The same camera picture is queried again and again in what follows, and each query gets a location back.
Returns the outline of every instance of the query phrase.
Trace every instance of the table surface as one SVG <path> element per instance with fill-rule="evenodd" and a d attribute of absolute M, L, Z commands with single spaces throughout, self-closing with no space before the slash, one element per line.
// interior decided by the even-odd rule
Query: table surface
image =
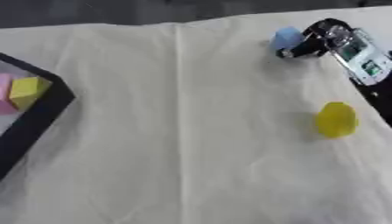
<path fill-rule="evenodd" d="M 392 8 L 0 31 L 0 49 L 78 99 L 0 185 L 0 222 L 389 223 L 392 131 L 331 56 L 283 61 L 273 33 L 340 18 L 391 49 Z M 353 106 L 328 140 L 314 114 Z"/>

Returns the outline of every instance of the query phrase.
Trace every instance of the yellow cube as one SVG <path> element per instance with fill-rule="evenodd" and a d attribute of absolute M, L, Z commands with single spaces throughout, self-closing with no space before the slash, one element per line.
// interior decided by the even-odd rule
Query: yellow cube
<path fill-rule="evenodd" d="M 29 108 L 50 86 L 51 82 L 41 77 L 16 79 L 12 82 L 10 101 L 20 110 Z"/>

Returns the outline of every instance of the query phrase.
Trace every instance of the table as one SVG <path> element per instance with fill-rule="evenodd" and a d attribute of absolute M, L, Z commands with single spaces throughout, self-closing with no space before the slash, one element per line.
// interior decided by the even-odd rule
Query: table
<path fill-rule="evenodd" d="M 0 222 L 388 223 L 392 131 L 330 56 L 287 62 L 268 41 L 340 18 L 386 49 L 392 8 L 0 31 L 0 49 L 60 75 L 78 100 L 0 186 Z M 343 101 L 355 134 L 313 116 Z"/>

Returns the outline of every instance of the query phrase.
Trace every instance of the foam block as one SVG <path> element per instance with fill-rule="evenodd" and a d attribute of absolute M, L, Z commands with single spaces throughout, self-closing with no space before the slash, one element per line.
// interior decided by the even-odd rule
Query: foam block
<path fill-rule="evenodd" d="M 28 109 L 51 84 L 41 77 L 16 79 L 12 82 L 10 101 L 20 110 Z"/>
<path fill-rule="evenodd" d="M 0 73 L 0 115 L 8 115 L 18 110 L 9 101 L 12 77 L 8 73 Z"/>
<path fill-rule="evenodd" d="M 305 37 L 294 27 L 286 27 L 276 32 L 271 46 L 277 51 L 283 48 L 291 49 L 304 41 Z"/>

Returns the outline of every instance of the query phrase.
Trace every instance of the gray floor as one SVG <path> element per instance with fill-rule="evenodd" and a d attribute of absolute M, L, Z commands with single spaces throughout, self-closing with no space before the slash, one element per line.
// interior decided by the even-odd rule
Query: gray floor
<path fill-rule="evenodd" d="M 392 4 L 392 0 L 5 0 L 0 28 L 108 23 L 145 25 L 272 11 Z"/>

